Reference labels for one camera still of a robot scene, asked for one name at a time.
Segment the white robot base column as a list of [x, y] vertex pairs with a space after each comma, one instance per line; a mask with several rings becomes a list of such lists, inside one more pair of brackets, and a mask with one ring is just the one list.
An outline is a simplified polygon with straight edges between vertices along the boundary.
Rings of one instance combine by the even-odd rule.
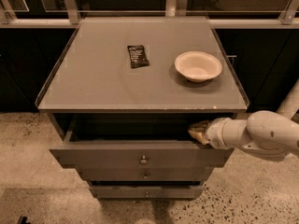
[[299, 79], [296, 81], [296, 83], [293, 85], [290, 92], [284, 98], [277, 112], [280, 115], [288, 119], [291, 119], [298, 110], [299, 110]]

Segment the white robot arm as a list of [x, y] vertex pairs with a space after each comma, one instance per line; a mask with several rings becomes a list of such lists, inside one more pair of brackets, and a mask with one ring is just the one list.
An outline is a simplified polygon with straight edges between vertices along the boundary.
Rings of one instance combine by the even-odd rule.
[[253, 157], [283, 161], [299, 156], [299, 124], [271, 111], [254, 112], [247, 119], [217, 118], [192, 124], [189, 135], [216, 149], [239, 149]]

